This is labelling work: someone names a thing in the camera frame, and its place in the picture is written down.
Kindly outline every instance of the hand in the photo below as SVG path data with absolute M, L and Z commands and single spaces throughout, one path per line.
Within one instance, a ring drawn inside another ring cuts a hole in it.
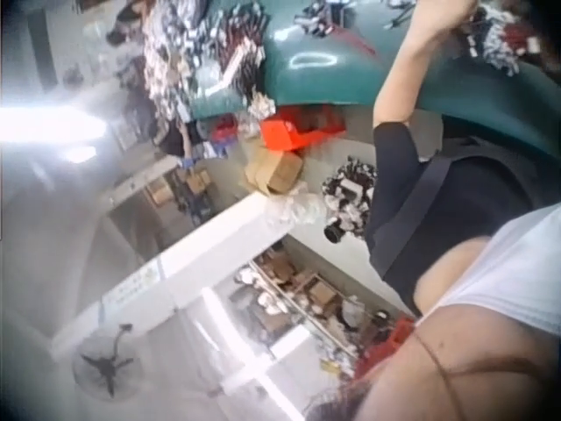
M 179 133 L 181 133 L 182 135 L 187 135 L 187 127 L 185 126 L 185 123 L 181 121 L 180 118 L 177 118 L 175 120 L 175 125 L 177 126 L 177 130 L 179 130 Z
M 408 35 L 420 42 L 441 39 L 475 12 L 478 0 L 417 0 Z

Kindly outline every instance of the black shirt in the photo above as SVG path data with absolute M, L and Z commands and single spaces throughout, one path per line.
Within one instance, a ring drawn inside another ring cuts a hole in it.
M 191 146 L 196 146 L 203 143 L 204 139 L 202 138 L 196 127 L 196 120 L 188 122 L 186 126 L 189 136 L 189 143 L 191 144 Z M 166 153 L 168 155 L 178 156 L 180 158 L 185 157 L 183 136 L 181 135 L 181 132 L 175 125 L 174 121 L 170 122 L 166 137 L 160 142 L 159 148 L 163 153 Z
M 366 228 L 370 250 L 373 231 L 397 213 L 426 168 L 419 162 L 407 126 L 385 123 L 373 136 L 378 181 Z M 417 280 L 438 258 L 465 240 L 494 235 L 507 221 L 531 209 L 529 199 L 500 163 L 487 158 L 453 162 L 426 217 L 383 281 L 418 313 L 413 302 Z

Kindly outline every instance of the white shirt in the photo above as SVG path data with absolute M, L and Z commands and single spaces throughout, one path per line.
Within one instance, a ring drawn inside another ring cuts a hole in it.
M 453 304 L 485 307 L 561 338 L 561 203 L 504 225 L 429 314 Z

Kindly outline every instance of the clear plastic bag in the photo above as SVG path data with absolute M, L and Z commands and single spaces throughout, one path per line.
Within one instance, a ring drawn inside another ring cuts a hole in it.
M 327 208 L 321 195 L 313 193 L 274 197 L 266 213 L 269 223 L 274 225 L 314 224 L 327 218 Z

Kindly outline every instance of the workshop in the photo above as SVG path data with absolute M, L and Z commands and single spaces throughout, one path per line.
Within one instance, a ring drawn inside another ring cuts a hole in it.
M 559 419 L 561 50 L 537 3 L 15 2 L 3 411 Z

